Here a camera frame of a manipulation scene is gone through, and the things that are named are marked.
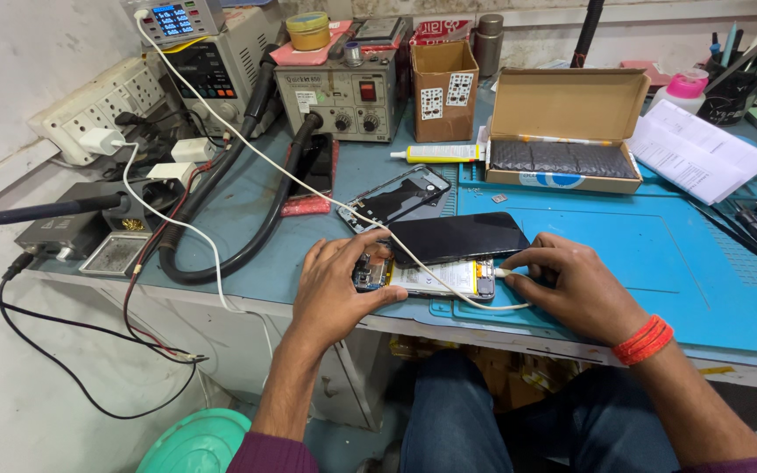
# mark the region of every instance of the red power switch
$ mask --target red power switch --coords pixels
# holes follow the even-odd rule
[[[376,101],[376,83],[375,82],[359,82],[361,87],[361,101],[362,102],[375,102]]]

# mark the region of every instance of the power strip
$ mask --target power strip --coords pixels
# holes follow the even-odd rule
[[[78,142],[81,137],[94,128],[129,133],[134,126],[116,126],[115,117],[121,112],[146,117],[163,105],[165,91],[159,83],[163,70],[139,57],[122,60],[87,85],[31,117],[28,126],[57,145],[69,164],[90,164],[99,155],[83,149]]]

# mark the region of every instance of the pen holder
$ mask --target pen holder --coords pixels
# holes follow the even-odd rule
[[[719,62],[721,55],[711,56],[704,67],[709,83],[726,71]],[[741,56],[742,52],[733,53],[729,64]],[[742,65],[706,93],[706,101],[697,112],[698,117],[716,126],[732,126],[741,121],[757,99],[757,73],[754,70],[744,71],[744,68],[745,65]]]

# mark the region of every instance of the blue esd mat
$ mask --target blue esd mat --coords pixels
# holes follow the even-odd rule
[[[572,235],[573,238],[593,247],[624,287],[631,290],[636,299],[646,307],[664,305],[664,301],[665,304],[685,303],[706,309],[705,302],[697,290],[697,283],[691,277],[665,222],[657,215],[515,207],[503,210],[522,224],[523,230],[530,238],[540,231],[549,231],[564,237]],[[512,306],[523,302],[524,300],[499,279],[495,298],[488,305]],[[434,315],[451,317],[451,314],[446,312]],[[548,314],[533,308],[520,311],[486,311],[460,303],[454,309],[454,316],[535,327],[559,327],[559,323]]]
[[[458,188],[458,214],[503,210],[528,239],[548,231],[592,246],[642,307],[668,321],[680,342],[757,351],[757,258],[725,242],[678,194],[650,184],[636,195],[473,185],[480,188]],[[496,204],[491,198],[502,192],[508,199]],[[523,302],[499,281],[490,305]],[[430,313],[493,330],[523,327],[576,339],[538,307],[493,312],[432,300]]]

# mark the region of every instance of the orange thread bracelet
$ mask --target orange thread bracelet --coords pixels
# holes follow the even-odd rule
[[[654,314],[630,339],[613,347],[612,353],[622,364],[629,366],[650,358],[672,338],[674,329]]]

